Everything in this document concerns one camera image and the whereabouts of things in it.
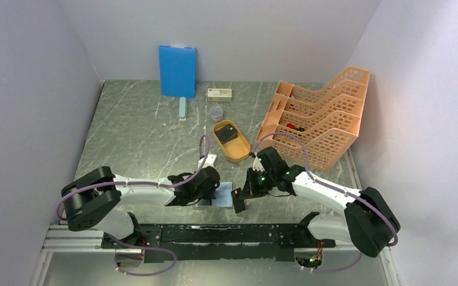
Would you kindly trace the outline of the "beige card holder wallet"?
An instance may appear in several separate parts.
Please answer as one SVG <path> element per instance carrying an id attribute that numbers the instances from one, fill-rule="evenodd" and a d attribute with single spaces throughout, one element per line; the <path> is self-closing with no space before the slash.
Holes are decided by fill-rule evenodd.
<path id="1" fill-rule="evenodd" d="M 232 182 L 221 182 L 220 186 L 215 190 L 215 198 L 209 200 L 200 200 L 195 207 L 200 208 L 232 208 L 233 199 L 231 192 L 233 191 Z"/>

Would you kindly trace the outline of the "yellow oval tray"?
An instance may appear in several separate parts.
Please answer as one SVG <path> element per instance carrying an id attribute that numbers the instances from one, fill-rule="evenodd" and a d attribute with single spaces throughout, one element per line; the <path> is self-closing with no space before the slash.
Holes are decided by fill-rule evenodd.
<path id="1" fill-rule="evenodd" d="M 221 144 L 217 137 L 215 136 L 215 131 L 222 128 L 226 124 L 232 124 L 236 130 L 238 131 L 238 137 L 226 144 Z M 222 148 L 226 158 L 233 163 L 240 162 L 247 158 L 250 153 L 250 144 L 245 138 L 245 136 L 241 133 L 240 129 L 237 125 L 232 122 L 231 120 L 222 120 L 216 123 L 212 128 L 212 133 L 215 137 L 217 144 Z"/>

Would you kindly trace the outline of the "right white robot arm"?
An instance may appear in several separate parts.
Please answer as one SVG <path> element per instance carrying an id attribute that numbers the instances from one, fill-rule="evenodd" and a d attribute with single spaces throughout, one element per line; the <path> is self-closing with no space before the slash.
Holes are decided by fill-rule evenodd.
<path id="1" fill-rule="evenodd" d="M 303 166 L 289 166 L 273 147 L 264 148 L 254 158 L 243 188 L 232 192 L 236 212 L 242 211 L 245 200 L 264 197 L 275 188 L 286 195 L 314 200 L 337 214 L 313 213 L 301 220 L 298 240 L 306 247 L 320 240 L 338 240 L 376 257 L 400 230 L 393 212 L 374 188 L 346 188 L 315 177 Z"/>

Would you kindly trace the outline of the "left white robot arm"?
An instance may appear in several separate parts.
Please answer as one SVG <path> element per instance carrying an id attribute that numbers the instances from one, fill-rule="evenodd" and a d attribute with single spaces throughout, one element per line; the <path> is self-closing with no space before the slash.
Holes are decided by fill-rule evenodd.
<path id="1" fill-rule="evenodd" d="M 154 204 L 187 206 L 197 200 L 211 199 L 220 185 L 220 175 L 208 166 L 193 174 L 182 173 L 145 181 L 115 175 L 108 166 L 99 167 L 61 190 L 68 229 L 73 232 L 95 228 L 106 232 L 132 248 L 139 244 L 141 231 L 124 205 Z"/>

